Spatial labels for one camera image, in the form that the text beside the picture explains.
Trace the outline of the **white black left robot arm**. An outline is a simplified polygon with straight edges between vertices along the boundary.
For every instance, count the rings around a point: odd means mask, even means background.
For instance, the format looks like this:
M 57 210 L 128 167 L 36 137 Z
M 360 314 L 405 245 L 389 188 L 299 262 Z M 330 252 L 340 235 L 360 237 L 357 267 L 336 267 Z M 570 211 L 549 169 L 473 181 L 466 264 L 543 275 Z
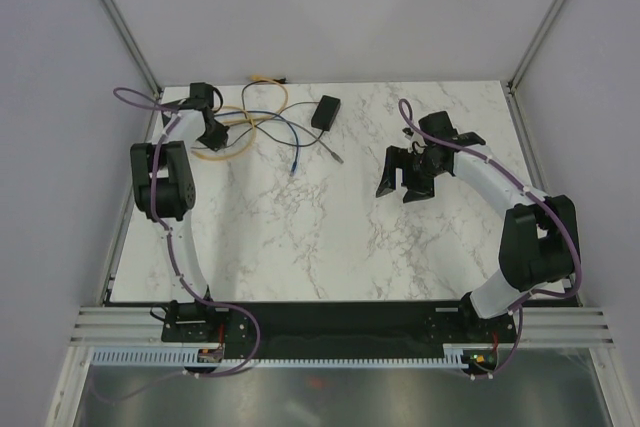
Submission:
M 148 98 L 139 107 L 155 111 L 162 128 L 151 141 L 130 148 L 134 202 L 159 234 L 169 268 L 172 301 L 212 302 L 210 287 L 200 267 L 192 229 L 196 186 L 189 150 L 200 142 L 228 140 L 228 128 L 215 119 L 219 90 L 192 83 L 186 98 L 160 104 Z

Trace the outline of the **black network switch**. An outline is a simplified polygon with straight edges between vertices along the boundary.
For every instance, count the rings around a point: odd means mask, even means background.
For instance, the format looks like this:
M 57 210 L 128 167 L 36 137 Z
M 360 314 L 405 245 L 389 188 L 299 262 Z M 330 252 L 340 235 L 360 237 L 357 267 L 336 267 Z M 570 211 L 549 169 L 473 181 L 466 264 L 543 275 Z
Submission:
M 323 95 L 311 118 L 311 127 L 327 132 L 331 129 L 341 107 L 341 100 Z

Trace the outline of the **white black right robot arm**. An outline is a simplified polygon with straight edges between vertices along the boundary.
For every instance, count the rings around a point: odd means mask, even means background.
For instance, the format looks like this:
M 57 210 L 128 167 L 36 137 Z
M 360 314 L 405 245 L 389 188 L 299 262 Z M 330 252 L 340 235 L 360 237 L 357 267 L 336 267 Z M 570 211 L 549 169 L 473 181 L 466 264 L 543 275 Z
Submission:
M 445 111 L 414 121 L 405 112 L 411 146 L 389 146 L 376 194 L 402 186 L 406 203 L 434 197 L 435 180 L 448 174 L 466 183 L 502 219 L 498 270 L 464 295 L 466 310 L 457 317 L 458 332 L 480 341 L 493 330 L 493 318 L 508 314 L 530 296 L 547 294 L 548 285 L 578 277 L 580 253 L 574 203 L 529 187 L 497 161 L 475 132 L 459 132 Z

